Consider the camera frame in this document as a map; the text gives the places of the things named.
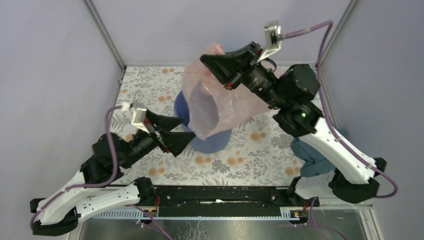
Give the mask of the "pink plastic trash bag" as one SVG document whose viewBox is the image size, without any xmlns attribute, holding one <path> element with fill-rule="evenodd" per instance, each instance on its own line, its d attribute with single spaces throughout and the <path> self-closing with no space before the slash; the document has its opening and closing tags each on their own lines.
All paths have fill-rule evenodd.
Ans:
<svg viewBox="0 0 424 240">
<path fill-rule="evenodd" d="M 184 68 L 183 96 L 189 110 L 188 127 L 201 140 L 267 113 L 268 105 L 244 85 L 227 90 L 196 58 Z"/>
</svg>

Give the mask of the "blue plastic trash bin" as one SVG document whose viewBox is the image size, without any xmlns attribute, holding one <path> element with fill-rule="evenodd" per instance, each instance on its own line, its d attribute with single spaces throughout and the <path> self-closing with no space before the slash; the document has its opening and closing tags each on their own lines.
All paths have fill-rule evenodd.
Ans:
<svg viewBox="0 0 424 240">
<path fill-rule="evenodd" d="M 192 132 L 192 130 L 188 127 L 190 121 L 189 108 L 182 90 L 176 96 L 173 108 L 175 116 L 177 118 L 184 119 L 183 123 L 181 124 L 183 130 L 185 132 Z M 228 143 L 230 142 L 232 133 L 233 130 L 228 129 L 207 137 L 205 140 L 202 140 L 196 136 L 190 142 L 190 145 L 197 152 L 204 154 L 214 154 L 224 150 L 227 147 Z"/>
</svg>

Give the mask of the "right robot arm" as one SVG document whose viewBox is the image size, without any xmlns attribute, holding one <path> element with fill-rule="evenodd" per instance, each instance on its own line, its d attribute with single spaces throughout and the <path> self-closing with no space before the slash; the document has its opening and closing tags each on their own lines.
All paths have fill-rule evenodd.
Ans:
<svg viewBox="0 0 424 240">
<path fill-rule="evenodd" d="M 297 138 L 329 160 L 335 169 L 312 177 L 296 177 L 287 190 L 293 206 L 305 200 L 335 196 L 358 204 L 378 197 L 376 176 L 386 166 L 383 158 L 372 158 L 350 144 L 313 103 L 320 89 L 308 64 L 294 64 L 281 76 L 263 65 L 264 50 L 255 42 L 225 54 L 203 54 L 200 61 L 227 90 L 245 86 L 277 110 L 273 119 L 287 134 Z"/>
</svg>

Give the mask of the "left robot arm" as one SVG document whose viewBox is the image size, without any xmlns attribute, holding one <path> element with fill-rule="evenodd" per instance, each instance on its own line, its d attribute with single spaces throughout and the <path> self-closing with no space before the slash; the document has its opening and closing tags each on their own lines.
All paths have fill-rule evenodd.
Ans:
<svg viewBox="0 0 424 240">
<path fill-rule="evenodd" d="M 142 204 L 158 204 L 150 178 L 139 177 L 130 184 L 99 195 L 111 183 L 121 178 L 122 169 L 129 169 L 155 149 L 177 157 L 195 138 L 193 132 L 176 132 L 183 123 L 179 117 L 153 113 L 143 106 L 122 104 L 117 110 L 131 113 L 131 125 L 136 133 L 125 141 L 107 130 L 92 146 L 92 156 L 56 193 L 30 201 L 30 229 L 36 236 L 56 237 L 73 231 L 80 223 L 105 211 Z"/>
</svg>

